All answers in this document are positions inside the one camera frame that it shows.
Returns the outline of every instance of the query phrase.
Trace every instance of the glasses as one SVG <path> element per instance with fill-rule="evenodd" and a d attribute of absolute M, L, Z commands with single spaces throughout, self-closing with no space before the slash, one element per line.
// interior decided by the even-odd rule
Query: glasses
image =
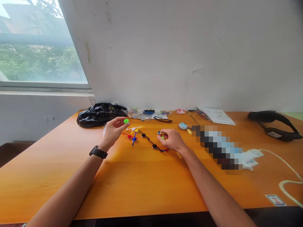
<path fill-rule="evenodd" d="M 165 122 L 165 123 L 172 123 L 173 122 L 172 120 L 164 119 L 164 118 L 157 117 L 157 116 L 154 116 L 154 119 L 156 119 L 157 121 L 160 121 L 160 122 Z"/>

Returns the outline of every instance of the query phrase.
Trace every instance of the yellow piece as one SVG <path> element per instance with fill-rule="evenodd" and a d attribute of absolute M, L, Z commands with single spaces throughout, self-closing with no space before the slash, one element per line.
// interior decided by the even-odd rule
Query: yellow piece
<path fill-rule="evenodd" d="M 182 158 L 181 155 L 179 154 L 179 152 L 177 152 L 177 154 L 179 155 L 179 158 Z"/>
<path fill-rule="evenodd" d="M 135 131 L 132 131 L 130 134 L 132 134 L 133 132 L 139 132 L 139 129 L 144 128 L 144 126 L 137 128 Z"/>

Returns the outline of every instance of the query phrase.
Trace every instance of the small red object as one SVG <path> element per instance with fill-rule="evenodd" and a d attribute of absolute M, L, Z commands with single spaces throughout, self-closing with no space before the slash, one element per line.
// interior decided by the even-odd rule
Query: small red object
<path fill-rule="evenodd" d="M 125 134 L 125 133 L 122 133 L 123 135 L 127 135 L 127 138 L 128 139 L 131 139 L 131 138 L 133 138 L 133 136 L 132 135 L 128 135 L 128 134 Z"/>
<path fill-rule="evenodd" d="M 177 114 L 185 114 L 185 110 L 184 109 L 177 109 Z"/>

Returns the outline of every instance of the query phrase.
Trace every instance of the person's right hand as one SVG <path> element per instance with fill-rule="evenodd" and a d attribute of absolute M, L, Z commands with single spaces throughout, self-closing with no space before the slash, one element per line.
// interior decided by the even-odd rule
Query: person's right hand
<path fill-rule="evenodd" d="M 164 146 L 179 152 L 181 155 L 189 150 L 180 133 L 178 133 L 175 129 L 162 129 L 161 133 L 165 134 L 160 134 L 161 136 L 157 135 L 157 138 Z"/>

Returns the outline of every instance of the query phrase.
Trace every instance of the black headband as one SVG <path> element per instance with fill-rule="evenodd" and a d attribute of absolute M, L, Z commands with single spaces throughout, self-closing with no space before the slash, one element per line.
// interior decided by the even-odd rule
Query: black headband
<path fill-rule="evenodd" d="M 289 119 L 287 119 L 282 114 L 273 111 L 259 111 L 259 112 L 250 112 L 247 117 L 250 120 L 256 121 L 265 131 L 266 134 L 270 135 L 281 141 L 292 141 L 294 139 L 302 139 L 302 136 L 299 134 L 298 130 L 293 126 Z M 262 122 L 273 122 L 278 120 L 284 124 L 291 127 L 294 132 L 286 132 L 277 128 L 266 128 Z"/>

